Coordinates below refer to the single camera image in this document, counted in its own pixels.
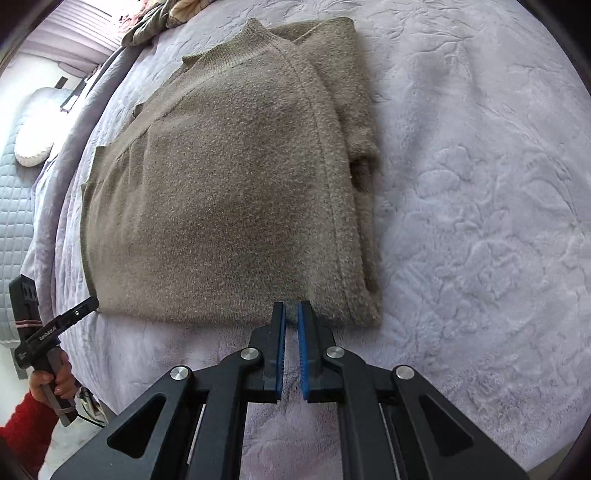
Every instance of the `human hand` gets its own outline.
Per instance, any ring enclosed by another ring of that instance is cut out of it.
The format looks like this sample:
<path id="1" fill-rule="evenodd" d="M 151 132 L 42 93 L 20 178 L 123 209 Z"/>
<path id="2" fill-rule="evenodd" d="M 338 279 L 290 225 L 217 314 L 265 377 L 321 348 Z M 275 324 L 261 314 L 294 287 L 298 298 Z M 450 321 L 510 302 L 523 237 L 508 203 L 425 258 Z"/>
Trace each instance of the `human hand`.
<path id="1" fill-rule="evenodd" d="M 64 351 L 61 352 L 62 368 L 56 375 L 56 397 L 72 398 L 78 392 L 76 387 L 76 379 L 72 375 L 72 365 L 68 361 L 68 355 Z M 32 397 L 40 403 L 50 407 L 49 401 L 43 393 L 42 385 L 48 385 L 53 380 L 53 375 L 43 370 L 35 370 L 29 378 L 29 388 Z"/>

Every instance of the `metal pivot screw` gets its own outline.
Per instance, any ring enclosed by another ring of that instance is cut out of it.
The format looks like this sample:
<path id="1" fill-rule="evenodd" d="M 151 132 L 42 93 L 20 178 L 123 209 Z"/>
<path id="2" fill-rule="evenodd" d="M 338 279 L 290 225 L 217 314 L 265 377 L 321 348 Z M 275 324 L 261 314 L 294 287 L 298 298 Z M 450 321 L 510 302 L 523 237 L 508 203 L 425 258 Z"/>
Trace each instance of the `metal pivot screw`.
<path id="1" fill-rule="evenodd" d="M 245 348 L 242 352 L 240 352 L 240 356 L 244 360 L 254 360 L 258 357 L 258 350 L 250 346 Z"/>
<path id="2" fill-rule="evenodd" d="M 339 346 L 330 346 L 326 349 L 326 356 L 329 358 L 343 358 L 345 356 L 345 350 Z"/>
<path id="3" fill-rule="evenodd" d="M 174 367 L 170 371 L 170 377 L 173 380 L 183 380 L 189 375 L 189 369 L 187 367 Z"/>
<path id="4" fill-rule="evenodd" d="M 400 380 L 410 380 L 414 377 L 414 370 L 408 365 L 400 365 L 400 367 L 396 369 L 396 376 Z"/>

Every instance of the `clothing pile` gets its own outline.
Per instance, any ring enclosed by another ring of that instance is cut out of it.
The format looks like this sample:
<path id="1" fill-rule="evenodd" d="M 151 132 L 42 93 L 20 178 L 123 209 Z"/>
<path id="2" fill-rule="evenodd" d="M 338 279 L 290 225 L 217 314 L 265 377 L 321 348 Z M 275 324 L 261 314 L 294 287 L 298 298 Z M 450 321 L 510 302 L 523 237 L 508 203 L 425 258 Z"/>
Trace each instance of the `clothing pile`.
<path id="1" fill-rule="evenodd" d="M 352 20 L 266 30 L 183 66 L 107 147 L 83 196 L 85 276 L 105 313 L 235 325 L 310 300 L 380 322 L 378 161 Z"/>

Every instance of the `sweater sleeve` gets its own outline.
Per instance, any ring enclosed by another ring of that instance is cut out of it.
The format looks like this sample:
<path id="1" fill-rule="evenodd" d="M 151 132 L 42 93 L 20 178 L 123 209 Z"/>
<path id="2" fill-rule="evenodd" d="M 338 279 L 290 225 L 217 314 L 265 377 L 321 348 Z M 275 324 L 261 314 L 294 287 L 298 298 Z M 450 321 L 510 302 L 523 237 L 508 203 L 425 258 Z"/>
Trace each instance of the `sweater sleeve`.
<path id="1" fill-rule="evenodd" d="M 56 423 L 54 411 L 27 393 L 6 426 L 0 427 L 0 437 L 33 478 L 45 461 Z"/>

